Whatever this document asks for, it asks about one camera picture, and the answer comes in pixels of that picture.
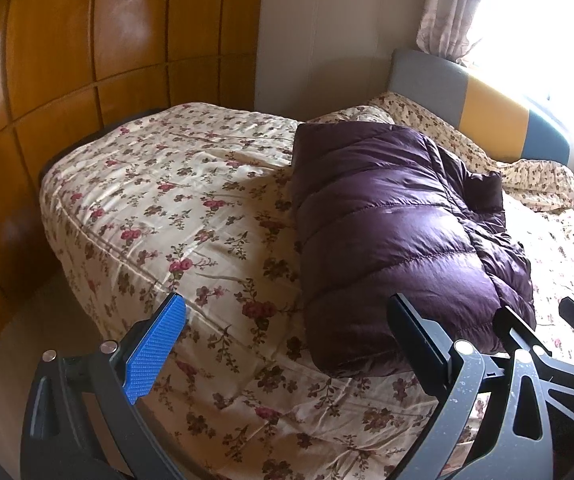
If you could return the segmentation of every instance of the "puffer jacket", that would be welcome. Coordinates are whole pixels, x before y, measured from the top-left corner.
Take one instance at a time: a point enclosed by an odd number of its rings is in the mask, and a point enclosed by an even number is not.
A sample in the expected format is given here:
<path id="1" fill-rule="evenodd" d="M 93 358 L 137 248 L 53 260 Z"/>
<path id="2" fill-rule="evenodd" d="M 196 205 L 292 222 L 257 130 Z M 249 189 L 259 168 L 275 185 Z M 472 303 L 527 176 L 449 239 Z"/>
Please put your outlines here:
<path id="1" fill-rule="evenodd" d="M 501 177 L 467 171 L 405 126 L 301 124 L 291 192 L 307 343 L 336 377 L 409 369 L 387 325 L 402 292 L 452 339 L 501 351 L 509 305 L 535 327 L 531 267 L 507 233 Z"/>

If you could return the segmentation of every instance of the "curtain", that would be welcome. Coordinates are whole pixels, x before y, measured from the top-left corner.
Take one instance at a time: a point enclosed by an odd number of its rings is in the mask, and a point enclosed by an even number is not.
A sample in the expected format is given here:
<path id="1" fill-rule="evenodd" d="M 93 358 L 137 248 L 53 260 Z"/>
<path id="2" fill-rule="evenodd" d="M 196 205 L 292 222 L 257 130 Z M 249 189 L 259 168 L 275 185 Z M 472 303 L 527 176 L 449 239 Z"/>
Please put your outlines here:
<path id="1" fill-rule="evenodd" d="M 467 32 L 480 0 L 426 0 L 416 41 L 427 54 L 462 63 L 471 47 Z"/>

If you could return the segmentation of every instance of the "floral bedspread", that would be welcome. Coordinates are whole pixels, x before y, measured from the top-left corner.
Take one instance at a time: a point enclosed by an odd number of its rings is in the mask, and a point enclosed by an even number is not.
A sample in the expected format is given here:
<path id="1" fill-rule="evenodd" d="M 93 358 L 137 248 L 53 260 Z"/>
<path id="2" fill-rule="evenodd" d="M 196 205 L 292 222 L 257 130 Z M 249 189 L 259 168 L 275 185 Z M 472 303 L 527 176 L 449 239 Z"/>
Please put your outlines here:
<path id="1" fill-rule="evenodd" d="M 320 120 L 408 124 L 474 171 L 499 167 L 395 94 Z M 187 325 L 143 402 L 193 461 L 220 479 L 380 480 L 435 401 L 412 373 L 335 380 L 311 362 L 289 210 L 297 124 L 207 104 L 125 124 L 54 165 L 42 183 L 43 222 L 104 336 L 121 338 L 169 290 L 184 296 Z M 574 333 L 557 314 L 574 295 L 573 179 L 555 163 L 500 166 L 508 229 L 532 261 L 538 333 L 574 362 Z"/>

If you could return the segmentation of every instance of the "bright window light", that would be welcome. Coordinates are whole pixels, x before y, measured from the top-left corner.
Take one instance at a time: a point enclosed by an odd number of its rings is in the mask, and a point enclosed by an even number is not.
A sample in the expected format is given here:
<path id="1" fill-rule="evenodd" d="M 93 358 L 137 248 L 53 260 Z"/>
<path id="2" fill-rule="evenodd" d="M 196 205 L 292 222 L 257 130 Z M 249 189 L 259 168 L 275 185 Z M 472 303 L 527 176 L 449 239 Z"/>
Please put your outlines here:
<path id="1" fill-rule="evenodd" d="M 574 138 L 574 0 L 482 0 L 467 58 L 524 94 Z"/>

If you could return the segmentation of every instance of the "floor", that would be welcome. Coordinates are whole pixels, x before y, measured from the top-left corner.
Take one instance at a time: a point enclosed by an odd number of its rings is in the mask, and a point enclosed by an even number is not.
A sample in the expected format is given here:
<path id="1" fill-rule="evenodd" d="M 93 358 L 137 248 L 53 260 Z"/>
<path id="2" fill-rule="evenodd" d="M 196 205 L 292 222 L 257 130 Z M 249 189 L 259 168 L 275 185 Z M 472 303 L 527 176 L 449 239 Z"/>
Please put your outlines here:
<path id="1" fill-rule="evenodd" d="M 96 326 L 78 305 L 62 273 L 57 274 L 23 305 L 0 335 L 0 463 L 14 478 L 20 479 L 20 434 L 27 394 L 42 353 L 55 349 L 73 356 L 93 352 L 101 342 Z M 88 405 L 94 427 L 99 408 Z M 145 420 L 147 413 L 141 410 Z M 155 421 L 148 420 L 155 431 Z M 128 472 L 108 428 L 99 434 L 109 462 Z M 196 477 L 183 471 L 188 480 Z"/>

